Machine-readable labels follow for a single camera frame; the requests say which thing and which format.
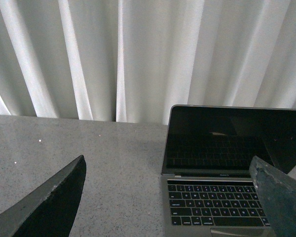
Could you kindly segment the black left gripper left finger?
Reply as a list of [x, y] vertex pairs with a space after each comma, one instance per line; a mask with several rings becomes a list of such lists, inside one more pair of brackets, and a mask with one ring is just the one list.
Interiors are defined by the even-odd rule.
[[81, 201], [86, 177], [79, 156], [0, 214], [0, 237], [67, 237]]

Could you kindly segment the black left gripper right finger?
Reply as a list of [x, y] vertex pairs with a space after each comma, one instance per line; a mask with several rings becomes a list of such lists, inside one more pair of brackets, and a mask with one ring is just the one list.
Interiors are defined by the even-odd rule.
[[296, 180], [254, 156], [249, 172], [277, 237], [296, 237]]

